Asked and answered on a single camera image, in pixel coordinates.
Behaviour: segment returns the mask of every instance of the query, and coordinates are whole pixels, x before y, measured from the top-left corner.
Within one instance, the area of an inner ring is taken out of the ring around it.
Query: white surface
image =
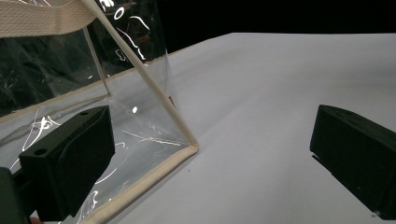
[[[320,104],[396,131],[396,34],[230,34],[169,60],[201,151],[119,223],[396,223],[309,151]]]

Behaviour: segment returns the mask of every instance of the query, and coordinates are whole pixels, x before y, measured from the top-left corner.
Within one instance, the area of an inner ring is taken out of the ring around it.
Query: woven strap
[[[0,0],[0,37],[62,35],[80,30],[94,19],[79,0],[60,7]]]

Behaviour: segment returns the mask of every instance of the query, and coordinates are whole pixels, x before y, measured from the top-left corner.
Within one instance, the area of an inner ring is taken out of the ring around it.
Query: transparent plastic bag
[[[99,20],[76,31],[0,34],[0,166],[15,173],[18,155],[66,120],[110,108],[116,154],[78,214],[62,223],[109,220],[198,150],[164,91],[170,69],[155,1],[87,2],[78,7]],[[0,16],[23,4],[32,15],[64,8],[50,0],[1,4]]]

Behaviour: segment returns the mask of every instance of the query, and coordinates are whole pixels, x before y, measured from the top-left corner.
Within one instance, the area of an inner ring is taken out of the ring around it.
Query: black background
[[[395,33],[391,1],[158,0],[168,52],[233,32],[293,34]]]

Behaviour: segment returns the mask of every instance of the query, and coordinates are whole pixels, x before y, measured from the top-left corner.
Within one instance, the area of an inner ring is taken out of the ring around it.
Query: beige fabric trim
[[[40,7],[0,0],[0,37],[63,35],[82,29],[95,16],[79,0]]]
[[[131,187],[119,193],[111,201],[101,205],[93,210],[82,224],[101,224],[107,223],[111,218],[116,216],[120,211],[125,209],[128,205],[134,202],[142,194],[144,194],[151,186],[160,181],[164,176],[172,172],[175,167],[181,164],[184,160],[194,155],[198,151],[198,147],[189,146],[181,149],[154,169],[145,174],[142,178],[136,181]]]

